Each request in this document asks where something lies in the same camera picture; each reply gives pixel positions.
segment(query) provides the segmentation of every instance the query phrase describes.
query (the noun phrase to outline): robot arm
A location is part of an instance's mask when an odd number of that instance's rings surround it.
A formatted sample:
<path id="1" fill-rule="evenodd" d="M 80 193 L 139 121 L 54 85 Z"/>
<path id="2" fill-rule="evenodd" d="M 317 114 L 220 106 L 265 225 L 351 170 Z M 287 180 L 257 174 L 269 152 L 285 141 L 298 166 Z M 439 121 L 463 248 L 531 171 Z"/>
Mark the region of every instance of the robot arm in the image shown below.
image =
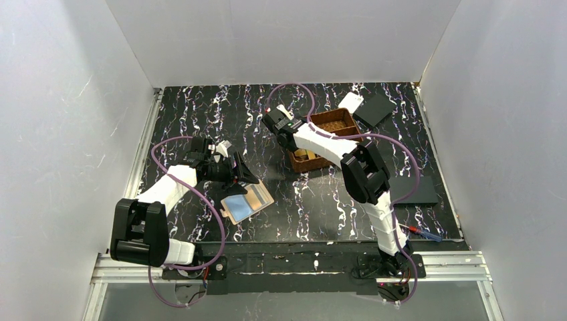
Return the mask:
<path id="1" fill-rule="evenodd" d="M 356 142 L 321 136 L 304 120 L 291 118 L 283 106 L 269 111 L 262 122 L 276 135 L 280 146 L 290 151 L 299 148 L 310 150 L 340 166 L 346 190 L 370 217 L 380 250 L 390 256 L 399 252 L 392 228 L 390 173 L 375 144 L 369 140 Z M 332 136 L 323 130 L 318 131 Z M 399 226 L 396 229 L 400 245 L 404 247 L 407 237 Z"/>
<path id="2" fill-rule="evenodd" d="M 240 182 L 259 183 L 229 142 L 215 146 L 210 139 L 193 138 L 189 150 L 168 168 L 167 175 L 137 199 L 118 202 L 110 244 L 112 259 L 156 267 L 193 262 L 195 245 L 169 238 L 166 217 L 189 191 L 169 175 L 192 187 L 201 181 L 225 183 L 223 190 L 227 196 L 246 194 Z"/>

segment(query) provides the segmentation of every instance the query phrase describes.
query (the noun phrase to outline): cable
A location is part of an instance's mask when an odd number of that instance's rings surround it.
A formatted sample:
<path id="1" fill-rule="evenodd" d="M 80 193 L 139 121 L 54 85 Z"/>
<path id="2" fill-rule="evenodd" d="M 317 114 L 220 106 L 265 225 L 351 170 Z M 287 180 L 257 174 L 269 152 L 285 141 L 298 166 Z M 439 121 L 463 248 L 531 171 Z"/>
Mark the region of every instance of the cable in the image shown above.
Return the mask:
<path id="1" fill-rule="evenodd" d="M 207 266 L 207 271 L 205 271 L 205 276 L 203 276 L 203 287 L 205 288 L 205 290 L 207 289 L 207 276 L 209 275 L 209 268 L 210 266 Z"/>
<path id="2" fill-rule="evenodd" d="M 411 256 L 409 256 L 404 249 L 402 248 L 402 245 L 400 244 L 400 241 L 398 240 L 398 231 L 397 231 L 397 218 L 396 218 L 396 214 L 394 213 L 394 205 L 400 201 L 403 201 L 404 199 L 407 199 L 408 197 L 410 197 L 413 193 L 415 193 L 415 191 L 417 190 L 418 186 L 419 186 L 419 180 L 420 180 L 420 172 L 419 172 L 419 167 L 417 165 L 417 160 L 415 159 L 415 157 L 413 156 L 413 154 L 411 153 L 411 151 L 404 145 L 402 144 L 400 141 L 393 139 L 391 137 L 388 136 L 384 136 L 381 134 L 374 134 L 374 133 L 368 133 L 368 134 L 358 134 L 358 135 L 349 135 L 349 136 L 332 136 L 329 134 L 325 134 L 323 132 L 320 132 L 319 130 L 317 130 L 317 126 L 315 126 L 315 124 L 313 124 L 313 122 L 311 121 L 311 115 L 313 114 L 313 111 L 315 110 L 315 99 L 313 96 L 313 93 L 311 92 L 311 90 L 309 90 L 309 88 L 305 87 L 302 84 L 296 84 L 296 83 L 291 83 L 292 85 L 297 85 L 297 86 L 301 86 L 305 91 L 307 91 L 307 93 L 309 94 L 309 96 L 311 97 L 311 109 L 309 109 L 309 112 L 307 113 L 307 121 L 309 124 L 309 127 L 318 135 L 326 137 L 326 138 L 330 138 L 330 139 L 355 139 L 355 138 L 366 138 L 366 137 L 374 137 L 374 138 L 378 138 L 378 139 L 384 139 L 387 140 L 389 142 L 391 142 L 392 144 L 397 145 L 399 148 L 401 148 L 401 150 L 403 150 L 406 155 L 408 155 L 409 160 L 411 162 L 412 168 L 415 172 L 415 183 L 413 185 L 413 188 L 411 189 L 411 191 L 409 191 L 409 193 L 407 193 L 406 195 L 395 199 L 390 206 L 392 207 L 392 228 L 394 229 L 394 240 L 396 241 L 396 246 L 398 247 L 398 250 L 402 253 L 403 256 L 405 256 L 409 262 L 411 263 L 411 267 L 414 271 L 414 284 L 413 287 L 411 289 L 411 292 L 409 293 L 409 295 L 400 301 L 400 303 L 405 303 L 407 302 L 415 293 L 415 290 L 417 289 L 417 266 L 415 266 L 415 262 L 413 261 L 413 259 L 411 258 Z M 280 84 L 278 86 L 276 86 L 268 95 L 267 97 L 267 101 L 266 101 L 266 105 L 269 106 L 269 100 L 271 98 L 271 96 L 273 95 L 273 93 L 284 87 L 287 86 L 289 84 Z"/>
<path id="3" fill-rule="evenodd" d="M 303 85 L 303 84 L 299 84 L 299 83 L 296 83 L 296 82 L 288 82 L 287 84 L 280 84 L 280 85 L 277 85 L 274 89 L 272 89 L 272 90 L 269 92 L 269 95 L 267 95 L 267 98 L 266 98 L 266 106 L 265 106 L 265 108 L 264 108 L 264 110 L 265 110 L 266 112 L 267 112 L 267 110 L 269 109 L 269 101 L 271 100 L 271 97 L 273 96 L 273 94 L 274 94 L 275 92 L 277 92 L 280 88 L 283 88 L 283 87 L 285 87 L 285 86 L 287 86 L 287 85 L 296 85 L 296 86 L 299 86 L 299 87 L 303 88 L 303 89 L 309 94 L 309 96 L 310 96 L 310 98 L 311 98 L 311 109 L 312 109 L 312 110 L 315 109 L 315 96 L 313 96 L 313 92 L 312 92 L 311 90 L 309 90 L 309 88 L 307 88 L 307 87 L 306 87 L 305 85 Z M 308 121 L 308 122 L 311 122 L 311 114 L 308 114 L 308 115 L 307 115 L 307 121 Z"/>
<path id="4" fill-rule="evenodd" d="M 153 161 L 158 165 L 158 167 L 164 171 L 164 173 L 166 173 L 167 176 L 169 176 L 173 181 L 177 182 L 178 184 L 181 184 L 183 186 L 185 186 L 186 188 L 188 188 L 190 191 L 192 191 L 194 194 L 196 194 L 196 196 L 198 196 L 198 198 L 200 198 L 201 200 L 203 200 L 205 202 L 205 204 L 211 209 L 211 211 L 213 212 L 213 215 L 215 216 L 215 218 L 217 219 L 217 222 L 219 224 L 219 229 L 221 230 L 221 246 L 219 247 L 219 251 L 217 252 L 217 255 L 215 255 L 215 257 L 213 257 L 213 259 L 211 259 L 211 261 L 208 261 L 204 264 L 198 265 L 198 266 L 182 266 L 182 265 L 177 265 L 177 264 L 170 264 L 169 266 L 178 270 L 184 270 L 184 271 L 195 271 L 195 270 L 203 270 L 205 268 L 207 268 L 207 272 L 209 272 L 208 268 L 211 264 L 215 263 L 215 261 L 217 261 L 217 259 L 219 259 L 219 257 L 221 257 L 223 250 L 225 249 L 225 227 L 223 224 L 223 220 L 221 219 L 221 216 L 218 214 L 217 210 L 215 209 L 215 207 L 213 206 L 213 204 L 211 204 L 211 202 L 202 194 L 200 193 L 198 190 L 196 190 L 195 188 L 193 188 L 192 186 L 190 186 L 189 184 L 187 184 L 186 182 L 178 179 L 177 177 L 175 177 L 172 174 L 168 174 L 167 173 L 167 169 L 165 168 L 165 166 L 163 166 L 158 158 L 156 157 L 156 149 L 172 140 L 178 140 L 178 139 L 192 139 L 192 136 L 178 136 L 178 137 L 173 137 L 173 138 L 168 138 L 158 144 L 156 144 L 156 146 L 154 146 L 152 148 L 152 159 Z M 150 287 L 152 288 L 152 291 L 154 292 L 154 294 L 156 295 L 156 297 L 163 302 L 164 304 L 166 304 L 167 306 L 171 306 L 173 308 L 184 308 L 186 306 L 192 306 L 193 304 L 197 303 L 201 298 L 199 298 L 197 301 L 191 303 L 191 301 L 188 304 L 173 304 L 171 302 L 168 302 L 167 300 L 165 300 L 156 290 L 156 287 L 154 286 L 154 282 L 152 281 L 152 274 L 151 274 L 151 267 L 148 266 L 148 279 L 150 282 Z"/>
<path id="5" fill-rule="evenodd" d="M 193 301 L 193 299 L 195 298 L 195 296 L 197 296 L 199 294 L 204 294 L 204 293 L 207 293 L 207 291 L 199 291 L 199 292 L 193 294 L 193 296 L 191 297 L 191 299 L 189 299 L 189 302 L 187 302 L 187 304 L 190 304 L 191 301 Z"/>
<path id="6" fill-rule="evenodd" d="M 407 278 L 406 282 L 404 282 L 403 284 L 408 284 L 409 279 L 411 279 L 411 269 L 408 269 L 408 278 Z"/>
<path id="7" fill-rule="evenodd" d="M 184 270 L 184 271 L 193 271 L 193 270 L 200 270 L 203 268 L 206 268 L 207 266 L 210 266 L 211 264 L 215 263 L 215 261 L 217 261 L 217 259 L 219 259 L 219 257 L 221 257 L 221 255 L 223 254 L 223 251 L 225 249 L 225 238 L 226 238 L 226 234 L 225 234 L 225 226 L 223 224 L 223 220 L 221 218 L 221 216 L 219 215 L 219 213 L 217 212 L 217 210 L 215 209 L 215 207 L 213 206 L 213 204 L 211 204 L 211 202 L 203 195 L 201 194 L 201 192 L 199 192 L 198 190 L 196 190 L 194 187 L 190 186 L 189 184 L 187 184 L 186 182 L 178 179 L 177 177 L 175 177 L 174 175 L 171 174 L 167 174 L 167 169 L 165 168 L 165 166 L 163 166 L 158 158 L 156 157 L 156 149 L 160 146 L 162 146 L 163 144 L 166 144 L 167 142 L 170 142 L 172 140 L 178 140 L 178 139 L 192 139 L 192 136 L 178 136 L 178 137 L 173 137 L 173 138 L 168 138 L 158 144 L 156 144 L 156 146 L 154 146 L 152 148 L 152 159 L 154 160 L 154 162 L 158 165 L 158 167 L 164 171 L 166 173 L 167 176 L 169 176 L 172 180 L 176 181 L 177 183 L 185 186 L 186 188 L 188 188 L 190 191 L 194 192 L 194 194 L 196 194 L 196 196 L 198 196 L 198 198 L 200 198 L 201 200 L 203 200 L 205 202 L 205 204 L 211 209 L 211 212 L 213 212 L 213 215 L 215 216 L 215 218 L 217 219 L 217 222 L 219 224 L 219 228 L 221 230 L 221 246 L 219 248 L 219 251 L 217 252 L 217 255 L 215 255 L 215 257 L 213 257 L 211 259 L 211 261 L 208 261 L 207 263 L 198 265 L 198 266 L 183 266 L 183 265 L 177 265 L 177 264 L 170 264 L 169 266 L 178 270 Z"/>
<path id="8" fill-rule="evenodd" d="M 170 306 L 172 308 L 186 308 L 188 306 L 192 306 L 193 304 L 196 304 L 197 302 L 201 301 L 202 298 L 204 298 L 205 296 L 201 296 L 200 298 L 197 299 L 197 301 L 195 302 L 191 302 L 193 301 L 193 298 L 191 298 L 191 300 L 189 300 L 189 302 L 187 302 L 186 304 L 175 304 L 175 303 L 171 303 L 168 300 L 165 300 L 164 297 L 161 296 L 161 294 L 158 293 L 158 290 L 156 289 L 156 286 L 154 285 L 154 282 L 152 281 L 152 267 L 148 266 L 148 279 L 150 280 L 150 287 L 152 288 L 152 291 L 154 292 L 154 294 L 156 295 L 156 297 L 163 302 L 164 304 L 166 304 L 167 306 Z"/>

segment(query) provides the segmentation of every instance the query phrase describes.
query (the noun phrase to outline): white wall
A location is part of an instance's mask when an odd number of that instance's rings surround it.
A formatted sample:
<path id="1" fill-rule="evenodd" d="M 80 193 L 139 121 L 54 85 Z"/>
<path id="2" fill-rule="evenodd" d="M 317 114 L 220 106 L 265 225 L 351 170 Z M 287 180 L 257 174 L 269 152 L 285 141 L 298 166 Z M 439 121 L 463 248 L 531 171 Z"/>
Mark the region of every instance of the white wall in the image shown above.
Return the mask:
<path id="1" fill-rule="evenodd" d="M 460 0 L 107 0 L 154 87 L 419 81 Z"/>
<path id="2" fill-rule="evenodd" d="M 0 316 L 80 320 L 152 88 L 103 0 L 0 3 Z"/>
<path id="3" fill-rule="evenodd" d="M 467 241 L 506 320 L 565 320 L 567 3 L 463 0 L 422 81 Z"/>

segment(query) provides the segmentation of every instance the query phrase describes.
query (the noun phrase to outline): black tabletop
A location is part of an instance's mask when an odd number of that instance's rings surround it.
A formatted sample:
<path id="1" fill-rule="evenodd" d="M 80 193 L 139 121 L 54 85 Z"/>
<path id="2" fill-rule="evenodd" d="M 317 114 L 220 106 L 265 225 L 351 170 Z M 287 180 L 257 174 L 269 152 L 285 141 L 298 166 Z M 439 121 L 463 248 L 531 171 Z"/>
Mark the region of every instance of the black tabletop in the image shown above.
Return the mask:
<path id="1" fill-rule="evenodd" d="M 455 222 L 429 137 L 408 83 L 310 84 L 316 97 L 316 112 L 332 110 L 349 92 L 365 100 L 385 94 L 396 108 L 373 132 L 401 140 L 416 156 L 422 175 L 431 176 L 439 203 L 435 206 L 396 208 L 400 222 L 416 225 L 444 238 L 461 238 Z M 241 151 L 250 170 L 265 184 L 275 200 L 260 213 L 233 225 L 224 219 L 227 241 L 298 242 L 369 240 L 374 235 L 370 221 L 344 188 L 340 169 L 328 167 L 294 173 L 287 153 L 261 123 L 265 99 L 273 85 L 189 86 L 164 89 L 151 146 L 170 137 L 206 136 L 215 142 L 229 140 Z M 271 106 L 284 104 L 295 114 L 306 115 L 309 95 L 297 86 L 281 89 Z M 367 128 L 359 124 L 361 132 Z M 187 142 L 168 143 L 158 153 L 168 167 Z M 389 142 L 378 149 L 393 177 L 412 174 L 407 156 Z M 163 173 L 148 156 L 141 193 Z M 208 191 L 211 184 L 197 189 Z M 170 236 L 183 241 L 219 241 L 220 231 L 212 213 L 191 193 L 168 216 Z"/>

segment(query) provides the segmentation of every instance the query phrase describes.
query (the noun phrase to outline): brown basket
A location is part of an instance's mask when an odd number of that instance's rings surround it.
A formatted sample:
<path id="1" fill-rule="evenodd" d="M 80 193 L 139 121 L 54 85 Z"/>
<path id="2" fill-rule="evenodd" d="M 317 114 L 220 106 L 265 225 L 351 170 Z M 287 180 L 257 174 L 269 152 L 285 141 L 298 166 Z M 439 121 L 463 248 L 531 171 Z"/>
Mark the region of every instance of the brown basket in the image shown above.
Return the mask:
<path id="1" fill-rule="evenodd" d="M 354 119 L 346 108 L 330 110 L 328 112 L 320 112 L 311 115 L 311 121 L 322 130 L 336 134 L 337 136 L 348 136 L 360 134 L 360 130 Z M 323 157 L 317 156 L 314 159 L 301 159 L 296 157 L 292 152 L 288 152 L 292 162 L 292 168 L 296 173 L 312 171 L 314 169 L 322 169 L 332 165 L 332 163 Z"/>

